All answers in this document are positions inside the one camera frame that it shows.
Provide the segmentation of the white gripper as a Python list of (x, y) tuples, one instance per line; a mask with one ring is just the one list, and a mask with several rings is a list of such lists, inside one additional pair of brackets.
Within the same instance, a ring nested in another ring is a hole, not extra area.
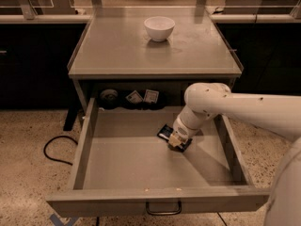
[(195, 112), (186, 105), (173, 123), (173, 133), (170, 135), (168, 143), (176, 148), (186, 149), (193, 137), (200, 128), (216, 117), (208, 112)]

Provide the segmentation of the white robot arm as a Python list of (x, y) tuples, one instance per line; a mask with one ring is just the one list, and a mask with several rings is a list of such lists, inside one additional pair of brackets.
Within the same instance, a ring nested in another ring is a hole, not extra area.
[(267, 202), (264, 226), (301, 226), (301, 97), (233, 93), (221, 83), (195, 83), (173, 123), (168, 143), (180, 147), (208, 120), (224, 115), (293, 142), (280, 160)]

